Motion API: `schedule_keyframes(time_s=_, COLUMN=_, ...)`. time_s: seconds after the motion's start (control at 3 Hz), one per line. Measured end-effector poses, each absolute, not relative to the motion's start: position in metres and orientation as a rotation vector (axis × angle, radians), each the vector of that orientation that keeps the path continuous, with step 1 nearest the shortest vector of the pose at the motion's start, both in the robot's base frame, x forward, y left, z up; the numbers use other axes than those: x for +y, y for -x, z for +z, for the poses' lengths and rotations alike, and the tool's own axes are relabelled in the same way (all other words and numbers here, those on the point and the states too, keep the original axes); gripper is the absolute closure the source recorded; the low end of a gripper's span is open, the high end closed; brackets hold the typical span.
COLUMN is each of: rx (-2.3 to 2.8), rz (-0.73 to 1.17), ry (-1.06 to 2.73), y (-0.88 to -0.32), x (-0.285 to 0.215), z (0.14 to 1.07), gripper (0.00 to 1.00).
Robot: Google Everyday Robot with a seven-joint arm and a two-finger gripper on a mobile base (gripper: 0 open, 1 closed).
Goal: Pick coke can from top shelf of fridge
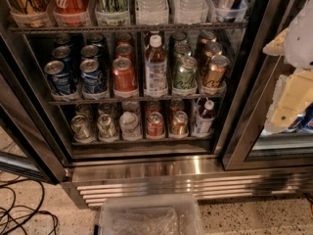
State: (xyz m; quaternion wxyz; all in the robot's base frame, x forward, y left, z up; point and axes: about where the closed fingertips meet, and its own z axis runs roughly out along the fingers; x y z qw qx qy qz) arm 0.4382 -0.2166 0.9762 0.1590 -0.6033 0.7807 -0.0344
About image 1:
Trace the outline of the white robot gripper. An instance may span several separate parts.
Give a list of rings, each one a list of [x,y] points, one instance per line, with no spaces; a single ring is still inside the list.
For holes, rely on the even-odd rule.
[[[289,28],[281,31],[265,45],[263,53],[283,56],[298,69],[291,75],[279,76],[273,103],[269,107],[264,128],[270,133],[286,130],[313,102],[313,0],[309,0]]]

